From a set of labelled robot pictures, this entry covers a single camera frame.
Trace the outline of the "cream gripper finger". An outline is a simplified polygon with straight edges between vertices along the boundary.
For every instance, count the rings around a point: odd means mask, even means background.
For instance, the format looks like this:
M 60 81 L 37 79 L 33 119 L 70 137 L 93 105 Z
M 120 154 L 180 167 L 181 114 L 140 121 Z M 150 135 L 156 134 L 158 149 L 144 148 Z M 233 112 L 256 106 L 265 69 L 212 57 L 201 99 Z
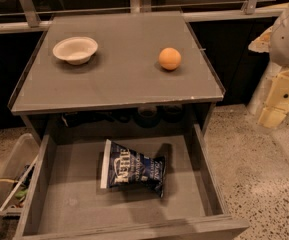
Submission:
M 268 53 L 272 28 L 267 28 L 262 34 L 255 38 L 248 46 L 248 49 L 257 53 Z
M 289 69 L 278 73 L 272 80 L 269 94 L 258 123 L 266 128 L 276 128 L 289 113 Z

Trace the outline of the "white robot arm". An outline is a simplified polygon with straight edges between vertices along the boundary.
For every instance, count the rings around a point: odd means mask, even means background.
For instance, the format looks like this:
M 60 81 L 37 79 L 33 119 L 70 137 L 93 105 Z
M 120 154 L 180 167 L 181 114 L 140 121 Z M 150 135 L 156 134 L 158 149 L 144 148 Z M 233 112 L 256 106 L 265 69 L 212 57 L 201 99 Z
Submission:
M 267 65 L 247 108 L 266 128 L 276 128 L 289 113 L 289 4 L 248 49 L 268 53 Z

